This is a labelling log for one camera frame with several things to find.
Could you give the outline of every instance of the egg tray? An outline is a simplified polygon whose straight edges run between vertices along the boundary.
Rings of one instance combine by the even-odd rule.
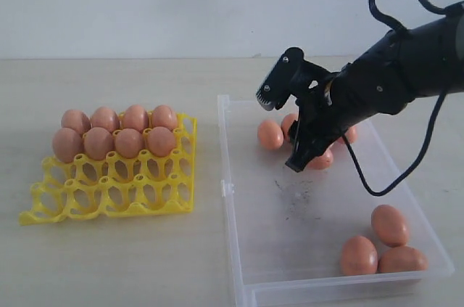
[[[116,151],[108,152],[102,161],[84,154],[71,163],[44,158],[43,180],[31,186],[33,205],[20,213],[20,225],[66,218],[83,221],[101,214],[122,218],[190,213],[194,209],[196,118],[177,116],[179,127],[173,131],[177,147],[167,157],[142,150],[132,159]],[[144,131],[144,137],[150,130]]]

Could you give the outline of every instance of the egg tray cup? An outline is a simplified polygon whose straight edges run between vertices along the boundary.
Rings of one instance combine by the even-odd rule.
[[[83,221],[101,214],[122,218],[190,213],[194,209],[196,118],[177,116],[179,127],[173,131],[177,147],[166,157],[142,150],[132,159],[116,151],[108,152],[102,161],[84,154],[76,155],[71,163],[44,158],[43,180],[31,186],[33,205],[20,213],[20,225],[66,218]],[[145,129],[144,138],[150,130]]]

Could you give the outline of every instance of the table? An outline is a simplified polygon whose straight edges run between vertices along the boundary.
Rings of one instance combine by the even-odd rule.
[[[331,70],[352,57],[312,58]],[[0,61],[0,299],[2,306],[232,306],[220,195],[217,95],[250,99],[274,59]],[[19,226],[29,186],[68,108],[173,106],[198,118],[196,204],[179,216]],[[373,119],[400,169],[423,141],[434,99]],[[457,271],[413,296],[324,306],[458,306],[464,273],[463,95],[448,98],[409,184]]]

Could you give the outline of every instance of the yellow egg tray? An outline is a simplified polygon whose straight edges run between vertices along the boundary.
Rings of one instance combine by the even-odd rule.
[[[71,218],[190,213],[194,209],[196,118],[178,113],[173,133],[177,147],[167,157],[142,150],[132,159],[116,151],[102,161],[84,154],[72,163],[55,157],[42,161],[43,180],[30,192],[32,208],[20,213],[20,225],[57,223]],[[151,129],[144,131],[144,136]]]

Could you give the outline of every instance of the robotic arm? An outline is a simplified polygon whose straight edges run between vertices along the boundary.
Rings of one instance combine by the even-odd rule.
[[[419,0],[441,19],[412,30],[379,12],[369,0],[372,15],[391,30],[353,63],[332,73],[308,62],[299,48],[287,49],[258,89],[265,110],[281,109],[296,97],[299,119],[290,128],[293,151],[286,165],[296,172],[340,136],[347,143],[358,173],[365,183],[354,152],[344,137],[350,126],[377,113],[396,115],[420,97],[438,100],[418,159],[384,195],[401,182],[422,160],[430,142],[436,115],[447,94],[464,91],[464,3],[438,8]]]

